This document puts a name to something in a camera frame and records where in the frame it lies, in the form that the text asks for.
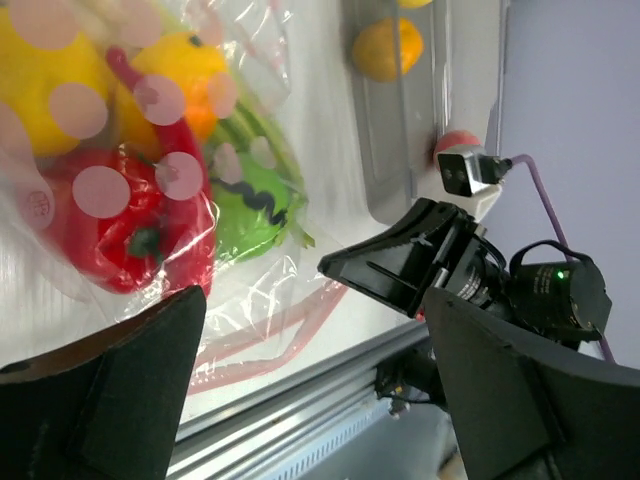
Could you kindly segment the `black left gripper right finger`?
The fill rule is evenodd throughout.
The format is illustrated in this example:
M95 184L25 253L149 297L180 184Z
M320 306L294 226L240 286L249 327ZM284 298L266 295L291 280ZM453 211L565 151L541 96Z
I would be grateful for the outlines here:
M427 326L471 479L636 479L639 372L565 348L441 289Z

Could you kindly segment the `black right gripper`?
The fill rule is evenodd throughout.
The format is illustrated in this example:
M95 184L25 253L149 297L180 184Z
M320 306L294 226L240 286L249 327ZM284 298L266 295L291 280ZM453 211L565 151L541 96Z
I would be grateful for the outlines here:
M383 233L323 256L318 271L407 317L431 285L563 345L603 340L612 307L589 255L547 239L507 260L457 206L426 198Z

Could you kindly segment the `green celery bunch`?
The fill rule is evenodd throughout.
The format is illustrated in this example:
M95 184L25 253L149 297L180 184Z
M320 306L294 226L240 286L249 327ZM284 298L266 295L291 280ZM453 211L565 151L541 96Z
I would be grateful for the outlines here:
M238 100L231 115L217 121L207 146L218 147L228 143L240 153L257 147L259 160L272 160L273 169L294 190L293 209L300 213L308 204L305 181L300 165L279 123L250 99Z

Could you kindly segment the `red chili pepper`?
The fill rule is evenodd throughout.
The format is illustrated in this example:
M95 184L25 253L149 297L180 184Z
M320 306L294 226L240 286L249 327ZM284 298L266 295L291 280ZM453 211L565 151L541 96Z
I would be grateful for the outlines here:
M154 173L164 195L159 252L165 288L177 291L199 285L207 291L213 278L216 221L207 168L184 118L180 89L161 90L159 81L136 70L119 47L107 50L106 61L147 116L162 152Z

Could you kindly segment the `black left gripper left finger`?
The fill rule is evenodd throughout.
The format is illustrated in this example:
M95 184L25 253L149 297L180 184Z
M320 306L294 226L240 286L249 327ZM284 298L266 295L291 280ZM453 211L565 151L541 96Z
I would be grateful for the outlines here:
M4 479L162 479L206 313L198 286L1 370Z

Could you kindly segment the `clear zip top bag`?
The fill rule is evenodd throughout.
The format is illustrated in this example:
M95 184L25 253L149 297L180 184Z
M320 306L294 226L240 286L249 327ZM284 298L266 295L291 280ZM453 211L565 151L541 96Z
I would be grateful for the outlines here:
M339 301L272 109L276 1L1 5L1 361L189 286L207 312L192 392L290 362Z

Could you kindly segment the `yellow bell pepper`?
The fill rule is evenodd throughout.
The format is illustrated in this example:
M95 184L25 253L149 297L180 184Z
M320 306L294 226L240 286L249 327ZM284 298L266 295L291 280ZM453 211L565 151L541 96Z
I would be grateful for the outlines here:
M4 125L5 149L47 157L100 135L115 88L106 49L146 47L161 32L150 1L2 2L1 103L24 130Z

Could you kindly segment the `orange yellow mango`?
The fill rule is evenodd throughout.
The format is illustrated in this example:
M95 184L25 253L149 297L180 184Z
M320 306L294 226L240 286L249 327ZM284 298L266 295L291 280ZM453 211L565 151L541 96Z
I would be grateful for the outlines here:
M231 115L238 101L239 90L223 53L193 32L162 36L137 53L131 65L180 88L185 118L200 141L207 140L217 123Z

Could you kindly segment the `green toy watermelon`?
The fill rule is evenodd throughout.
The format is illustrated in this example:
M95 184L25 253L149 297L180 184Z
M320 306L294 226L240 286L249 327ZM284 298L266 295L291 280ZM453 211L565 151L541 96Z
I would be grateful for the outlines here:
M209 180L218 210L218 262L246 261L281 243L300 199L290 181L228 144L213 151Z

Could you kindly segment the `red bell pepper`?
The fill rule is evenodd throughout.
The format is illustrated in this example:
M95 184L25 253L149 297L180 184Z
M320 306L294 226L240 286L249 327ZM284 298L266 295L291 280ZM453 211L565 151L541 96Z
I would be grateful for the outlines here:
M88 190L96 206L117 198L107 176L116 175L126 184L127 202L120 212L97 218L78 205L73 184L83 173L96 177L96 186ZM164 195L150 160L124 148L76 150L55 159L44 178L54 195L55 214L41 237L92 283L110 293L131 294L165 272L159 252Z

